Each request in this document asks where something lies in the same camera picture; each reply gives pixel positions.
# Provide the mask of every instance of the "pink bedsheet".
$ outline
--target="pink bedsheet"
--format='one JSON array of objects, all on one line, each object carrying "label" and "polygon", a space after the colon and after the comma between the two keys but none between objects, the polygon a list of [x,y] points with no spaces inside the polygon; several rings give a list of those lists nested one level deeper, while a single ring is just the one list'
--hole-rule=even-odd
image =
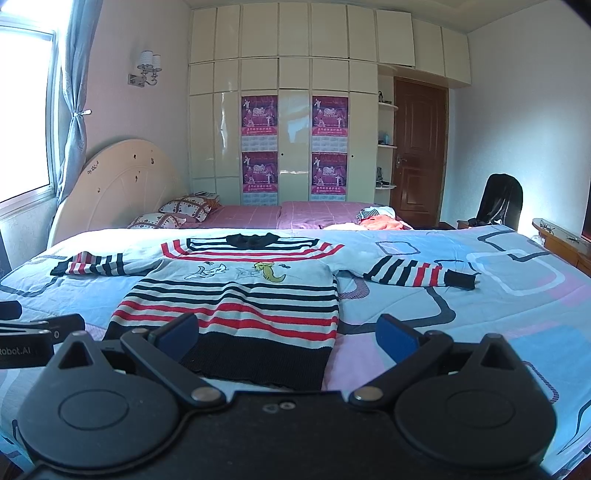
[{"label": "pink bedsheet", "polygon": [[358,223],[357,214],[371,203],[284,202],[277,228],[320,229],[336,223]]},{"label": "pink bedsheet", "polygon": [[281,207],[221,207],[210,213],[203,223],[185,223],[181,228],[268,228],[276,229]]}]

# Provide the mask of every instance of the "curtain tieback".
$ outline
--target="curtain tieback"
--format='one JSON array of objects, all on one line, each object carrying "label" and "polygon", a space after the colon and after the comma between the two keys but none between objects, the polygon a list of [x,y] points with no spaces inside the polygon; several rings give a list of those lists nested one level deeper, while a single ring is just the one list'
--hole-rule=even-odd
[{"label": "curtain tieback", "polygon": [[77,117],[77,116],[82,116],[82,115],[90,115],[91,113],[92,113],[92,110],[84,110],[82,112],[74,112],[72,117]]}]

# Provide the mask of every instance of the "yellow dinosaur print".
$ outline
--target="yellow dinosaur print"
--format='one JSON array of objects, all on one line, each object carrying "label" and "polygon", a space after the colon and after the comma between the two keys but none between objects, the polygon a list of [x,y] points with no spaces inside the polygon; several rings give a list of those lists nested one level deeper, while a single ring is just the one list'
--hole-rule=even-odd
[{"label": "yellow dinosaur print", "polygon": [[262,271],[262,276],[265,280],[272,281],[273,283],[281,283],[285,280],[285,275],[276,277],[273,272],[273,265],[275,265],[275,262],[259,262],[254,264],[254,269],[259,272]]}]

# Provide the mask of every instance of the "sweater cuff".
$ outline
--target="sweater cuff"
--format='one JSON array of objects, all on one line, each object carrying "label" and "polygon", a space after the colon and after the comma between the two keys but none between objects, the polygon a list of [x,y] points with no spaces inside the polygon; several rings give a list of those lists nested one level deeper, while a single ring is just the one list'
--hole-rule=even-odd
[{"label": "sweater cuff", "polygon": [[447,270],[443,276],[446,287],[459,287],[467,290],[474,290],[476,275],[460,273],[454,270]]}]

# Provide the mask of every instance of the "patterned pillow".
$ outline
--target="patterned pillow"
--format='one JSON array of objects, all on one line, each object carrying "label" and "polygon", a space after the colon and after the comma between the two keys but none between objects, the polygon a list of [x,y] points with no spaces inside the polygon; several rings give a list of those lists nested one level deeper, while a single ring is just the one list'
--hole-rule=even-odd
[{"label": "patterned pillow", "polygon": [[159,212],[173,213],[185,220],[203,222],[207,215],[220,208],[219,196],[215,193],[199,192],[172,200],[163,205]]},{"label": "patterned pillow", "polygon": [[185,222],[184,218],[169,213],[146,213],[137,217],[128,228],[181,228]]}]

